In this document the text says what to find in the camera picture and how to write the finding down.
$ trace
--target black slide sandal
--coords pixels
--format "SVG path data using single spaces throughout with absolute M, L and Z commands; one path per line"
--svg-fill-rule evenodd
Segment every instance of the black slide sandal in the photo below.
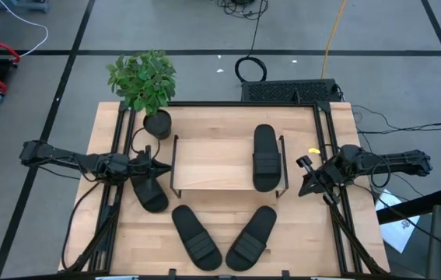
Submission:
M 204 271 L 219 268 L 220 250 L 192 210 L 181 205 L 172 211 L 172 220 L 192 262 Z
M 143 164 L 144 166 L 148 158 L 147 153 L 140 152 L 131 163 Z M 168 198 L 155 177 L 148 177 L 147 175 L 133 176 L 130 181 L 137 199 L 147 212 L 160 213 L 165 211 L 168 207 Z
M 253 185 L 257 191 L 272 191 L 281 180 L 281 154 L 274 128 L 260 124 L 254 130 Z
M 227 252 L 227 266 L 234 271 L 252 268 L 267 246 L 277 214 L 268 206 L 261 206 Z

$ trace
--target white cable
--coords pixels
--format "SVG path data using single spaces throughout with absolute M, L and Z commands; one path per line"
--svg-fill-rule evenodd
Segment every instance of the white cable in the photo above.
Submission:
M 44 28 L 44 30 L 46 30 L 46 37 L 45 37 L 40 43 L 38 43 L 37 46 L 35 46 L 33 49 L 31 49 L 31 50 L 27 51 L 26 53 L 20 55 L 21 58 L 24 57 L 25 55 L 30 54 L 32 51 L 35 51 L 38 47 L 41 46 L 41 44 L 43 44 L 43 43 L 48 39 L 48 37 L 49 37 L 49 30 L 47 30 L 47 27 L 43 26 L 42 24 L 32 23 L 32 22 L 30 22 L 30 21 L 28 21 L 28 20 L 26 20 L 26 19 L 22 19 L 22 18 L 20 18 L 20 17 L 17 16 L 14 12 L 12 12 L 12 10 L 9 9 L 9 7 L 8 7 L 8 6 L 7 6 L 2 0 L 0 0 L 0 2 L 1 2 L 1 4 L 2 4 L 2 5 L 8 10 L 8 12 L 10 12 L 10 13 L 11 13 L 13 16 L 15 16 L 17 19 L 23 21 L 24 23 L 28 23 L 28 24 L 30 24 L 30 25 L 33 25 L 33 26 L 42 27 L 42 28 Z

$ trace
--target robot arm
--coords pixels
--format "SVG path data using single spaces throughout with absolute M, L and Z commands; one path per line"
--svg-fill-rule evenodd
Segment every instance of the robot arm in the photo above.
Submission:
M 120 153 L 83 155 L 58 149 L 41 141 L 23 143 L 23 150 L 19 155 L 24 166 L 40 166 L 55 164 L 79 170 L 81 173 L 91 173 L 95 181 L 104 184 L 121 184 L 130 177 L 159 177 L 170 171 L 170 166 L 149 158 L 150 146 L 145 152 L 140 151 L 136 159 Z
M 356 145 L 343 145 L 337 155 L 314 170 L 310 158 L 302 156 L 296 163 L 305 168 L 307 174 L 303 176 L 298 195 L 323 193 L 335 186 L 352 184 L 356 177 L 363 175 L 403 172 L 425 177 L 432 170 L 430 159 L 418 150 L 378 156 Z

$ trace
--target white paper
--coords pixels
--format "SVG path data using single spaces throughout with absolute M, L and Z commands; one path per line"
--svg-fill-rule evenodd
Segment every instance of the white paper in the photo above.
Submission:
M 384 192 L 380 195 L 380 199 L 384 201 L 387 205 L 392 206 L 398 203 L 401 203 L 400 199 L 392 195 L 388 190 L 384 190 Z M 381 201 L 376 202 L 376 211 L 385 208 L 384 204 Z M 419 216 L 409 218 L 415 225 L 417 225 L 417 221 L 419 220 Z M 414 231 L 414 226 L 407 220 L 401 220 L 396 222 L 390 222 L 384 225 L 381 225 L 381 235 L 383 236 L 383 240 L 390 244 L 395 250 L 403 253 L 405 246 L 407 246 L 408 239 L 412 235 Z

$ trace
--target yellow cable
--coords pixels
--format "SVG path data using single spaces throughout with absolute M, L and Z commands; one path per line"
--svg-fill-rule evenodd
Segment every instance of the yellow cable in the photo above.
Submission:
M 339 8 L 338 16 L 336 16 L 336 21 L 334 22 L 334 27 L 332 28 L 331 35 L 329 36 L 329 41 L 326 46 L 326 53 L 324 55 L 324 63 L 322 64 L 322 73 L 320 74 L 320 78 L 324 78 L 324 74 L 326 72 L 326 64 L 327 64 L 327 54 L 329 54 L 329 48 L 331 47 L 332 37 L 336 33 L 336 29 L 338 28 L 339 19 L 341 18 L 341 14 L 343 13 L 343 9 L 345 7 L 346 0 L 341 1 L 341 7 Z

